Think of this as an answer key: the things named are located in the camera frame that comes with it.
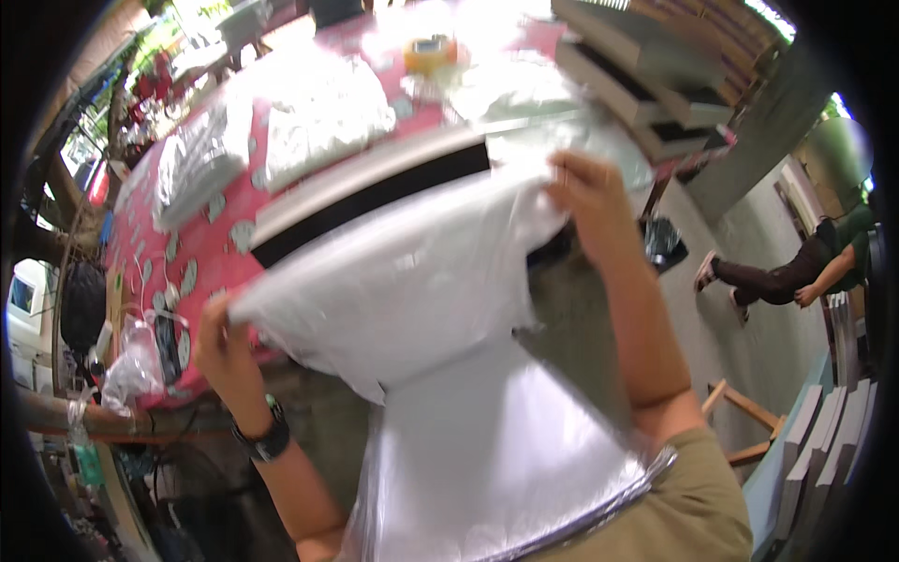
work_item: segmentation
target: hand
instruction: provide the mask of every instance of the hand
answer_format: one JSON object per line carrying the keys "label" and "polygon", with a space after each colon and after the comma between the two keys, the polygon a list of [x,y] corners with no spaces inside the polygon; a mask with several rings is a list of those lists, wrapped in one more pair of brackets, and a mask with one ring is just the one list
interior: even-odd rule
{"label": "hand", "polygon": [[643,260],[618,167],[572,150],[556,152],[549,163],[556,167],[556,180],[547,193],[559,210],[571,213],[587,258],[597,265],[612,256]]}
{"label": "hand", "polygon": [[801,308],[806,308],[812,306],[814,300],[820,296],[821,291],[819,291],[817,287],[814,285],[805,285],[805,287],[794,293],[793,300],[795,300]]}
{"label": "hand", "polygon": [[230,325],[222,295],[203,308],[199,343],[193,360],[226,404],[246,437],[265,435],[271,409],[265,400],[263,375],[250,353],[249,325]]}

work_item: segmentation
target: pink tablecloth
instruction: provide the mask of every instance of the pink tablecloth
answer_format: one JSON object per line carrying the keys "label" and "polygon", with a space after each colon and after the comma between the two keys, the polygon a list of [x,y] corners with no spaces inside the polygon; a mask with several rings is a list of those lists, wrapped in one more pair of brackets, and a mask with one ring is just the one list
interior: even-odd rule
{"label": "pink tablecloth", "polygon": [[[446,18],[442,17],[441,11],[446,13]],[[396,110],[398,121],[391,138],[402,138],[417,131],[439,127],[443,121],[443,110],[438,104],[415,103],[400,89],[400,79],[405,75],[401,48],[408,39],[404,33],[411,33],[412,37],[424,35],[424,32],[415,29],[416,24],[424,20],[415,17],[414,13],[409,15],[412,12],[392,13],[390,17],[380,19],[366,14],[322,31],[313,39],[319,48],[341,55],[360,54],[371,65],[384,87],[388,102]],[[466,44],[481,41],[487,47],[499,50],[537,49],[551,58],[555,55],[556,41],[565,29],[559,23],[519,16],[506,17],[498,22],[492,15],[479,14],[476,3],[470,2],[458,5],[428,2],[416,6],[414,12],[430,12],[425,15],[431,17],[431,22],[446,19],[452,21],[443,23],[456,26],[432,32],[458,34],[459,26],[464,27],[464,22],[471,22],[467,30],[462,30],[463,35],[464,31],[468,32],[467,39],[463,37]],[[397,32],[400,29],[398,21],[403,18],[406,18],[405,27],[402,32]],[[269,73],[290,72],[291,55],[290,47],[280,48],[219,88],[222,91],[244,88],[254,95],[251,136],[255,143],[251,140],[250,145],[255,144],[255,149],[250,155],[248,170],[207,205],[200,215],[170,235],[154,231],[150,209],[162,142],[150,149],[136,169],[135,178],[129,180],[133,191],[113,217],[106,265],[112,267],[117,264],[125,268],[125,280],[134,290],[136,304],[139,300],[141,309],[152,308],[154,302],[163,298],[167,276],[181,291],[182,298],[176,312],[189,323],[185,329],[176,329],[183,369],[181,378],[164,394],[143,397],[138,401],[139,406],[179,406],[207,389],[205,379],[190,361],[191,342],[197,335],[200,311],[210,297],[236,288],[263,271],[249,253],[250,238],[255,228],[257,210],[278,195],[270,195],[261,185],[254,187],[251,179],[265,163],[266,116],[271,107],[265,98],[265,91],[255,91],[264,88],[254,88],[254,85],[264,84],[263,78]],[[708,155],[696,155],[694,159],[699,161],[705,156]],[[678,162],[680,166],[666,163],[658,167],[661,172],[669,174],[674,167],[682,167],[683,160]],[[141,168],[146,170],[143,174],[140,173]],[[146,278],[142,296],[137,263],[140,263]],[[256,334],[252,334],[251,340],[253,347],[258,346]]]}

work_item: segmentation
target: black trash bag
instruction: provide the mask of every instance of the black trash bag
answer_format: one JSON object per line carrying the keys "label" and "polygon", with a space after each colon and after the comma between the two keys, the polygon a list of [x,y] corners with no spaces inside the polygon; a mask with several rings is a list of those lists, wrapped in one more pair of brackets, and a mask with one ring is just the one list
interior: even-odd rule
{"label": "black trash bag", "polygon": [[87,355],[106,320],[106,272],[92,263],[68,267],[62,290],[59,332],[72,352]]}

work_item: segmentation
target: wristband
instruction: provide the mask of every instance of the wristband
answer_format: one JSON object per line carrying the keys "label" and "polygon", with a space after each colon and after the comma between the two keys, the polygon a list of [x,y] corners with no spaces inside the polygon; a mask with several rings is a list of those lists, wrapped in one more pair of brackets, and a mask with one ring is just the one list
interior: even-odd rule
{"label": "wristband", "polygon": [[258,439],[248,439],[237,427],[237,422],[231,418],[231,433],[235,439],[246,449],[247,454],[253,460],[260,462],[272,462],[277,459],[290,444],[290,428],[287,420],[284,419],[284,410],[280,404],[271,396],[267,396],[269,408],[271,409],[271,417],[273,422],[269,431]]}

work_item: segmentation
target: black bag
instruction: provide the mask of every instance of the black bag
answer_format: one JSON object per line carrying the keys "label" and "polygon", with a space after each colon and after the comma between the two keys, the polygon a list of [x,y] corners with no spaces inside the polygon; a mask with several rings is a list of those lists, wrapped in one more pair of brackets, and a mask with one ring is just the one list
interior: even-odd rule
{"label": "black bag", "polygon": [[63,341],[72,352],[87,355],[106,320],[106,272],[92,263],[71,263],[59,313]]}
{"label": "black bag", "polygon": [[830,250],[831,256],[839,255],[842,251],[842,248],[839,247],[839,243],[837,241],[837,229],[833,225],[834,220],[830,217],[824,217],[818,227],[814,230],[814,235],[818,236],[822,242],[827,245],[827,249]]}

